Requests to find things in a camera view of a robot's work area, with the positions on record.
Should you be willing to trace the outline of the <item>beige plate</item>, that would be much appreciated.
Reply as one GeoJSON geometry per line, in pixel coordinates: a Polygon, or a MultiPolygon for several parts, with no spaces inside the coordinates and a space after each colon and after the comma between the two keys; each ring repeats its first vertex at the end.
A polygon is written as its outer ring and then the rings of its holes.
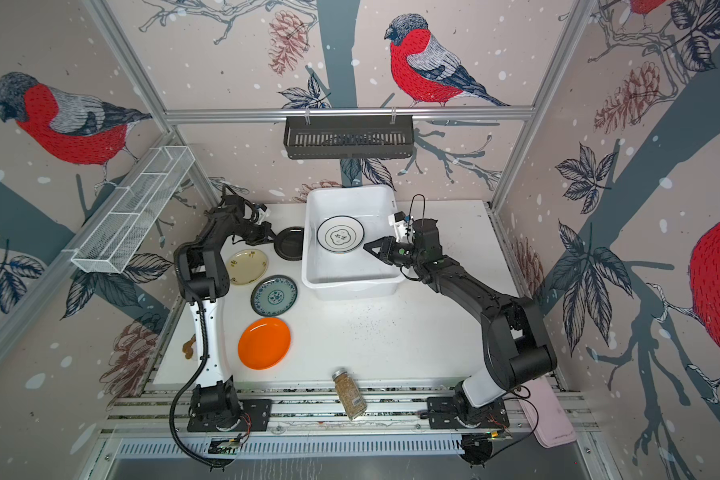
{"type": "Polygon", "coordinates": [[[261,250],[246,249],[232,255],[226,262],[230,283],[243,286],[261,279],[269,267],[269,258],[261,250]]]}

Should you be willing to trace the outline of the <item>black plate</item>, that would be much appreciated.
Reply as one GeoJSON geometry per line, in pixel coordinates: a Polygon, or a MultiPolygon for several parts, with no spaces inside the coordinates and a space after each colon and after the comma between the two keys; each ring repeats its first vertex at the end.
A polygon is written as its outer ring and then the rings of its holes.
{"type": "Polygon", "coordinates": [[[304,244],[304,228],[288,227],[275,236],[275,253],[286,261],[301,261],[304,244]]]}

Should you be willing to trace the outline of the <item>white plate green rim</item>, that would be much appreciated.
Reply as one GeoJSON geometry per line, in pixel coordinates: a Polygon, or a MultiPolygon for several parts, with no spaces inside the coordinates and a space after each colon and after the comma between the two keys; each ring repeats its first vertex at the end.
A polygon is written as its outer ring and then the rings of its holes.
{"type": "Polygon", "coordinates": [[[318,244],[331,253],[347,253],[359,247],[365,238],[365,228],[354,217],[337,215],[324,220],[317,228],[318,244]]]}

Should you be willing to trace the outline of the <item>teal patterned plate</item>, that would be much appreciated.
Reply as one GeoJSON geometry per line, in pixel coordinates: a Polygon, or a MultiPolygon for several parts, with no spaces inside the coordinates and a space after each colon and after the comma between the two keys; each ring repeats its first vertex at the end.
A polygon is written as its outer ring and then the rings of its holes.
{"type": "Polygon", "coordinates": [[[256,285],[250,304],[261,317],[278,317],[290,310],[297,299],[296,282],[285,275],[273,275],[256,285]]]}

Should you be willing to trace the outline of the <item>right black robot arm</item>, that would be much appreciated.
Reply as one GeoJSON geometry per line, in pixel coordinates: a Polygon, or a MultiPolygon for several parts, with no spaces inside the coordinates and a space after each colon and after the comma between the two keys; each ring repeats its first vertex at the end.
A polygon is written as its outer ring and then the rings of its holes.
{"type": "Polygon", "coordinates": [[[453,300],[480,325],[483,366],[459,382],[454,393],[456,417],[476,426],[504,395],[557,368],[543,316],[531,298],[489,287],[444,254],[435,219],[407,221],[402,213],[394,219],[405,225],[405,242],[398,235],[385,236],[363,249],[386,265],[413,271],[413,281],[453,300]]]}

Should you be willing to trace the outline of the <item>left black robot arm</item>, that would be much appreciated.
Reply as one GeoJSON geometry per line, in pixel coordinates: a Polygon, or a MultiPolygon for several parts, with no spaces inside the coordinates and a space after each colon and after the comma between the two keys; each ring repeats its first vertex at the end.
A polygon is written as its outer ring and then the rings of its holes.
{"type": "Polygon", "coordinates": [[[275,233],[266,220],[267,212],[266,205],[253,203],[224,185],[218,205],[205,212],[207,223],[201,233],[193,241],[180,245],[174,253],[179,292],[191,307],[200,349],[198,367],[171,401],[170,433],[182,453],[211,471],[223,471],[234,461],[204,457],[191,450],[179,437],[176,408],[182,395],[191,391],[191,418],[199,414],[221,414],[234,421],[244,419],[247,428],[252,428],[252,421],[238,400],[221,339],[220,314],[231,285],[221,250],[226,241],[234,237],[248,246],[272,243],[275,233]]]}

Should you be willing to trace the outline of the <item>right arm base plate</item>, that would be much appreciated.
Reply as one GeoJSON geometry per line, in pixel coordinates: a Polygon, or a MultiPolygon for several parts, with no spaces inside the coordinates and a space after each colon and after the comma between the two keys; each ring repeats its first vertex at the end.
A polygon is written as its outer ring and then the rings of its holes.
{"type": "Polygon", "coordinates": [[[508,415],[501,400],[474,407],[461,395],[428,397],[425,409],[419,412],[419,418],[426,420],[433,430],[509,428],[508,415]]]}

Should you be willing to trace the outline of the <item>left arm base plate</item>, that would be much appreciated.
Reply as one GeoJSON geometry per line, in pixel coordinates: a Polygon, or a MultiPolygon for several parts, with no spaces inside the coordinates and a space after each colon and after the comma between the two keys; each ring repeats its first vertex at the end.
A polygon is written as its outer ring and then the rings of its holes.
{"type": "Polygon", "coordinates": [[[192,433],[264,432],[271,410],[272,401],[263,398],[244,399],[231,406],[224,402],[196,406],[192,402],[187,430],[192,433]]]}

